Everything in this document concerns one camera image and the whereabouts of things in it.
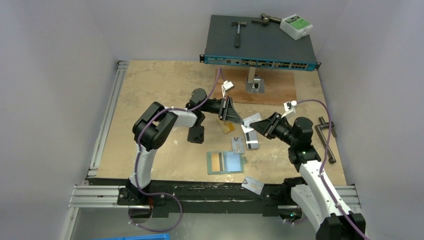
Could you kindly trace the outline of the black credit card stack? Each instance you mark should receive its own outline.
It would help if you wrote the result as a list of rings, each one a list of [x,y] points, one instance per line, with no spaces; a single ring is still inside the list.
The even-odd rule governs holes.
[[[204,126],[192,126],[188,129],[187,141],[193,144],[202,144],[204,142]]]

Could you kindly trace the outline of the teal card holder wallet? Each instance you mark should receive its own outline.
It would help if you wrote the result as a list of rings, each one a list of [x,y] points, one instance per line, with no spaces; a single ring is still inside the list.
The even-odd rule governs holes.
[[[211,172],[211,154],[217,152],[222,153],[224,170],[222,172]],[[243,154],[234,154],[232,151],[210,151],[206,153],[206,163],[208,175],[237,174],[244,172],[246,158]]]

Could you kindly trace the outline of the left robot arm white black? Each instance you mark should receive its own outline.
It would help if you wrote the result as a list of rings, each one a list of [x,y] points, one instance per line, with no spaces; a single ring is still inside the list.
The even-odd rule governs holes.
[[[146,203],[151,183],[151,171],[157,150],[165,143],[175,127],[188,128],[187,140],[190,143],[204,142],[205,128],[202,122],[205,113],[216,114],[218,119],[238,125],[244,121],[237,113],[230,96],[210,98],[202,88],[196,88],[185,108],[165,107],[155,101],[141,115],[132,127],[137,144],[134,172],[129,178],[134,187],[129,197],[138,205]]]

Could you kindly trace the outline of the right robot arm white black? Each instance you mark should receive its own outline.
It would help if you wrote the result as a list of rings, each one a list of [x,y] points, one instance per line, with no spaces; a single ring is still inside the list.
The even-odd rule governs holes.
[[[267,139],[286,143],[288,158],[300,177],[287,178],[280,196],[288,204],[296,203],[314,230],[317,240],[364,240],[366,221],[345,203],[324,170],[312,144],[313,122],[298,117],[289,124],[275,112],[267,119],[249,123],[249,127]]]

